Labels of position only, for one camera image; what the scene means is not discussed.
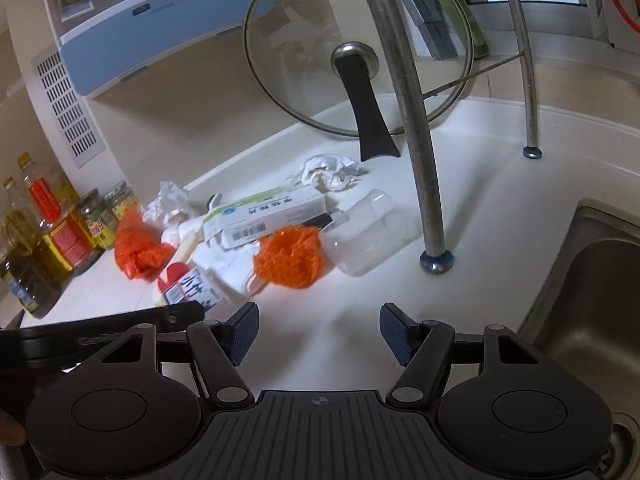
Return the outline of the left hand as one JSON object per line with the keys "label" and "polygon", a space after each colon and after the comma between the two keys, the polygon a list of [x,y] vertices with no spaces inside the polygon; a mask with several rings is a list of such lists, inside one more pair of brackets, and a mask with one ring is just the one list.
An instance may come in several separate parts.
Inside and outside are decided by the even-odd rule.
{"label": "left hand", "polygon": [[26,442],[23,426],[5,411],[0,411],[0,444],[21,446]]}

